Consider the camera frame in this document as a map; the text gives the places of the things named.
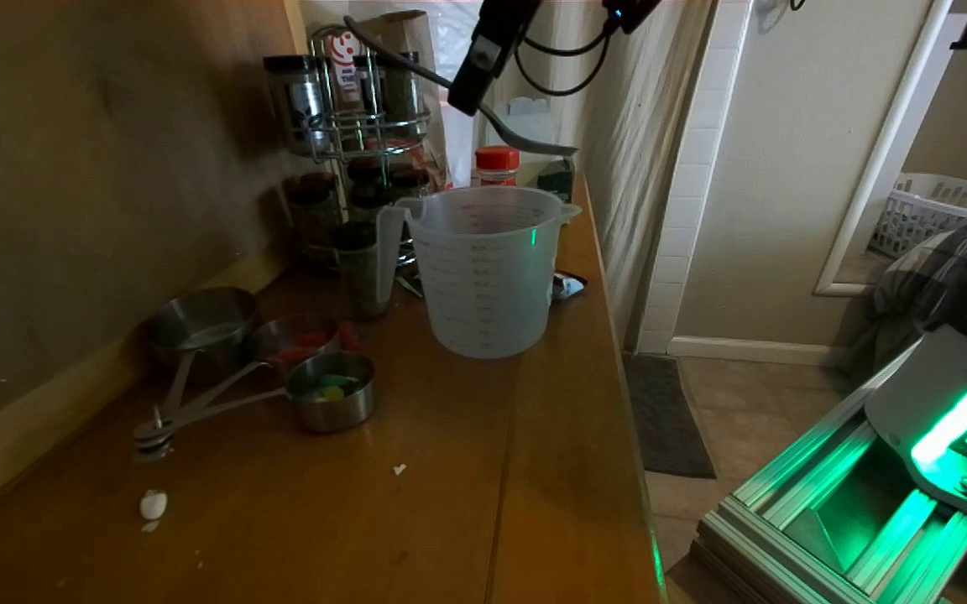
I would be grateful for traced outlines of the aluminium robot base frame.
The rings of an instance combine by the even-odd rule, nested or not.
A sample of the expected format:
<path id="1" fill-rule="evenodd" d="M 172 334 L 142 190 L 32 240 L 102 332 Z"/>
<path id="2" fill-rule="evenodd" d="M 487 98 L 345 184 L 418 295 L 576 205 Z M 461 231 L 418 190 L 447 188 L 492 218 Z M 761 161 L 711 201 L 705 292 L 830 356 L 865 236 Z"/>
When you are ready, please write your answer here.
<path id="1" fill-rule="evenodd" d="M 967 513 L 915 491 L 862 416 L 906 353 L 697 519 L 695 550 L 747 596 L 967 604 Z"/>

